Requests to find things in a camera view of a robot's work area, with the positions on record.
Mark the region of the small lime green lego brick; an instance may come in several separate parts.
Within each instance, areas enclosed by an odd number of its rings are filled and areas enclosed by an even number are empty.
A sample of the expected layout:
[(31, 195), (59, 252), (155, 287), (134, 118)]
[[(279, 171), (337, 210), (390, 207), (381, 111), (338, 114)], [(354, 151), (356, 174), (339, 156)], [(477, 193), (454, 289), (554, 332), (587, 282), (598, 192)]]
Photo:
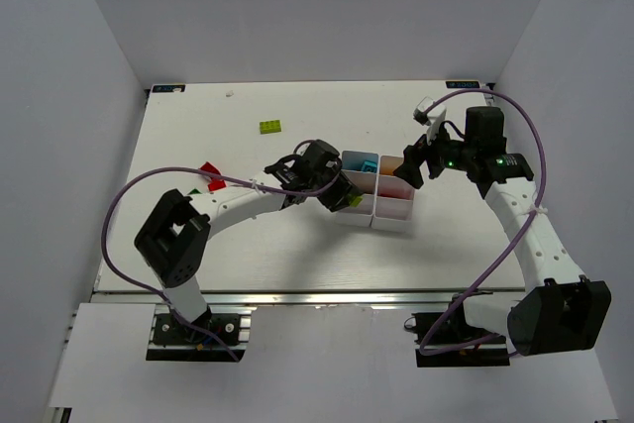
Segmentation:
[(363, 198), (361, 196), (357, 196), (351, 199), (349, 206), (350, 207), (357, 207), (361, 204), (361, 202), (363, 201)]

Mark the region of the red lego brick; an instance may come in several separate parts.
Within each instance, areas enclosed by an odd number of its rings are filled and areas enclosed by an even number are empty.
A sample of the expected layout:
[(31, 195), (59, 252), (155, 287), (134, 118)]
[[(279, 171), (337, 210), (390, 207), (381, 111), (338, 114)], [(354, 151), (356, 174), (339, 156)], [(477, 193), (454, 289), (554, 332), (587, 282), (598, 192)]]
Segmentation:
[(380, 197), (401, 200), (410, 200), (413, 193), (414, 189), (407, 184), (380, 185), (377, 189), (377, 195)]

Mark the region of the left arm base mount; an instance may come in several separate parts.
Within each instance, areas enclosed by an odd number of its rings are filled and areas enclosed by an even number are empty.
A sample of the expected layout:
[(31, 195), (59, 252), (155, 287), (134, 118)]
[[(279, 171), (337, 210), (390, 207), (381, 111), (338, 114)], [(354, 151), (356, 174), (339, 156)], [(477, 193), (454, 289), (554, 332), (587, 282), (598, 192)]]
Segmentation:
[(167, 310), (155, 310), (149, 333), (146, 360), (169, 363), (236, 364), (250, 339), (252, 310), (221, 306), (212, 310), (204, 324), (206, 332), (184, 326)]

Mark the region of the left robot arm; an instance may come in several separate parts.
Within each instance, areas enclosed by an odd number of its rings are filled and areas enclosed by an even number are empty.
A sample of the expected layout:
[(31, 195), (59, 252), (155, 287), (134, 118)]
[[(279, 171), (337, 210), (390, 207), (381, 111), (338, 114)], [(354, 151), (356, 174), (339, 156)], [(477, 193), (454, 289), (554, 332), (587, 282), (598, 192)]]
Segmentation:
[(207, 242), (230, 227), (309, 197), (330, 212), (355, 207), (363, 197), (343, 173), (339, 152), (322, 140), (266, 166), (244, 185), (193, 196), (176, 189), (166, 192), (134, 245), (158, 278), (172, 312), (196, 328), (208, 329), (212, 312), (196, 279)]

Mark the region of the teal curved lego brick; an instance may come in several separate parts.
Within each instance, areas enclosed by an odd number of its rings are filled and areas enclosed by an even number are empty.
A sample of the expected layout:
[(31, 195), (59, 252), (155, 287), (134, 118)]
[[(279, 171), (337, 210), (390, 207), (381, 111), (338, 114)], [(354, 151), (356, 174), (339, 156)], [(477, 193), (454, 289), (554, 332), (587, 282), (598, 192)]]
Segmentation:
[(371, 160), (365, 160), (360, 168), (361, 172), (367, 173), (376, 173), (377, 172), (377, 163)]

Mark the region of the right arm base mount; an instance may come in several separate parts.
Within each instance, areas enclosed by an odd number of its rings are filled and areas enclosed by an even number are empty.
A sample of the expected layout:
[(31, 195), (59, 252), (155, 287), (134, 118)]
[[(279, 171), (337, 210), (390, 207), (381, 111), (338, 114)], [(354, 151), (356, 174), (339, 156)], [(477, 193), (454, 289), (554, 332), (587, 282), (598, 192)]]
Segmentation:
[[(486, 343), (469, 345), (459, 350), (423, 356), (419, 347), (441, 312), (418, 312), (411, 314), (403, 323), (405, 332), (415, 337), (416, 366), (420, 369), (449, 369), (449, 368), (494, 368), (509, 367), (511, 358), (504, 337), (498, 337)], [(469, 327), (466, 332), (457, 332), (449, 322), (442, 324), (425, 346), (427, 352), (441, 350), (445, 347), (462, 345), (471, 340), (482, 338), (486, 331)]]

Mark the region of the red arch lego piece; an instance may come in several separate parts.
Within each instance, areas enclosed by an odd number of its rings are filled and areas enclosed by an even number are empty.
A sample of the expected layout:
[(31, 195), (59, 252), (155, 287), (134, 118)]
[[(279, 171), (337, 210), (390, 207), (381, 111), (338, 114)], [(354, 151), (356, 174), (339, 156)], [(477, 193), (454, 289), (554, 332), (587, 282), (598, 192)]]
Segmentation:
[(212, 181), (220, 180), (220, 175), (221, 175), (220, 170), (209, 161), (206, 161), (205, 163), (203, 163), (199, 167), (199, 169), (208, 173), (208, 175), (206, 176), (206, 179), (208, 181), (212, 182)]

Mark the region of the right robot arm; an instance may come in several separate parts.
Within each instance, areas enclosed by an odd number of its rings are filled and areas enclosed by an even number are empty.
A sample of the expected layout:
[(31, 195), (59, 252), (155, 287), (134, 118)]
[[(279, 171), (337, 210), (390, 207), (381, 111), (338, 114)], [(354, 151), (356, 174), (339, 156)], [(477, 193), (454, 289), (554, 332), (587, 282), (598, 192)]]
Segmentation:
[(471, 107), (456, 139), (446, 111), (416, 108), (427, 131), (405, 148), (396, 177), (414, 188), (444, 170), (467, 175), (493, 211), (521, 268), (525, 293), (513, 300), (484, 291), (479, 278), (454, 296), (420, 340), (423, 356), (435, 356), (505, 338), (521, 356), (589, 350), (594, 347), (611, 303), (602, 280), (591, 280), (566, 251), (541, 208), (544, 184), (536, 182), (526, 158), (506, 149), (504, 115), (496, 107)]

